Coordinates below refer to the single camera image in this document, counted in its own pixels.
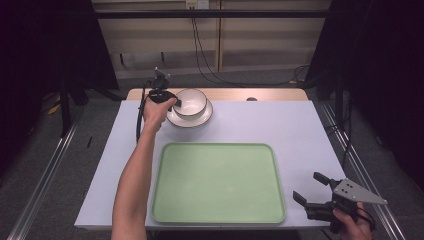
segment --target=green tray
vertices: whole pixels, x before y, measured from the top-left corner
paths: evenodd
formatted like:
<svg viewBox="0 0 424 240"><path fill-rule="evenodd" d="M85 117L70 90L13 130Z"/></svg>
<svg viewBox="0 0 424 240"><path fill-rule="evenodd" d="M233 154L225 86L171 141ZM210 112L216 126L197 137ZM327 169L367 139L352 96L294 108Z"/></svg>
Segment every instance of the green tray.
<svg viewBox="0 0 424 240"><path fill-rule="evenodd" d="M285 209L266 144L170 143L152 204L161 223L279 223Z"/></svg>

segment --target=human arm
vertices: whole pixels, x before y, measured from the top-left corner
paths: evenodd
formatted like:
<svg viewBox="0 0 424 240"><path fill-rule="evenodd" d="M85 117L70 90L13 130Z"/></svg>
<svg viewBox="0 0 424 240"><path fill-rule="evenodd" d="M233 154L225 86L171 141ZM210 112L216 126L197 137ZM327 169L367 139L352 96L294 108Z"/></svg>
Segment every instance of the human arm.
<svg viewBox="0 0 424 240"><path fill-rule="evenodd" d="M150 98L146 100L144 127L118 183L112 213L112 239L147 239L145 219L155 137L168 108L175 102L174 98L161 104Z"/></svg>
<svg viewBox="0 0 424 240"><path fill-rule="evenodd" d="M367 217L366 213L361 210L364 209L364 204L361 202L357 204L358 214ZM355 223L349 214L339 209L334 209L333 214L343 223L343 227L340 231L342 240L372 240L370 225L367 221L359 218Z"/></svg>

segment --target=white table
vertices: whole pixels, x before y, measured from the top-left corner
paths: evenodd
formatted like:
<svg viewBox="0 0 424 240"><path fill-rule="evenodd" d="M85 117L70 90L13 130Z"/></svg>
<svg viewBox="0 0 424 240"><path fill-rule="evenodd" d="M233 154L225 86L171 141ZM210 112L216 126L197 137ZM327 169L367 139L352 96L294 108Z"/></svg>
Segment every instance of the white table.
<svg viewBox="0 0 424 240"><path fill-rule="evenodd" d="M214 113L206 124L192 129L165 121L157 134L153 160L152 191L162 148L170 142L266 143L272 147L280 173L286 218L262 224L163 224L150 214L149 230L175 229L298 229L328 226L308 220L302 206L292 199L293 190L309 202L324 203L331 190L313 179L313 172L345 178L342 168L310 101L211 101ZM118 180L135 147L139 101L123 101L75 226L90 230L111 229L112 207Z"/></svg>

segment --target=human hand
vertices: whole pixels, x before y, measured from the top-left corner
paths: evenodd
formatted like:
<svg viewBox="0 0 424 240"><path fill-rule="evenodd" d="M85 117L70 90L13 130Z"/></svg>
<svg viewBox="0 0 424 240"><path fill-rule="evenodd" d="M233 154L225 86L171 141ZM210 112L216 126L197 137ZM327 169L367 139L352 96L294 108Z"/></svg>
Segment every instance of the human hand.
<svg viewBox="0 0 424 240"><path fill-rule="evenodd" d="M170 98L168 101L163 103L155 103L149 97L146 99L144 106L144 129L152 130L157 132L160 129L160 125L165 121L166 113L168 109L177 102L177 99Z"/></svg>
<svg viewBox="0 0 424 240"><path fill-rule="evenodd" d="M359 208L364 209L363 203L358 202L357 204ZM362 215L363 217L367 217L366 213L361 209L357 210L358 214ZM340 230L342 240L372 239L370 225L365 220L359 218L358 221L355 223L349 214L336 208L333 210L333 214L337 219L339 219L343 223L343 227Z"/></svg>

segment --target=white plate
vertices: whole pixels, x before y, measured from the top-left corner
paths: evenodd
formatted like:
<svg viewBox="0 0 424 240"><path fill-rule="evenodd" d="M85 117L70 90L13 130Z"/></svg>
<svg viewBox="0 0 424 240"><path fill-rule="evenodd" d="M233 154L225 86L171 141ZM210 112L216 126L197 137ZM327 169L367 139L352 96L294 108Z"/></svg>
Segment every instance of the white plate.
<svg viewBox="0 0 424 240"><path fill-rule="evenodd" d="M178 127L190 128L190 127L200 126L200 125L204 124L205 122L207 122L209 120L209 118L211 118L212 113L213 113L213 107L212 107L211 102L208 100L208 102L206 104L205 112L198 119L195 119L195 120L192 120L192 121L187 121L187 120L181 119L174 112L173 108L172 108L172 111L168 112L166 116L172 124L174 124Z"/></svg>

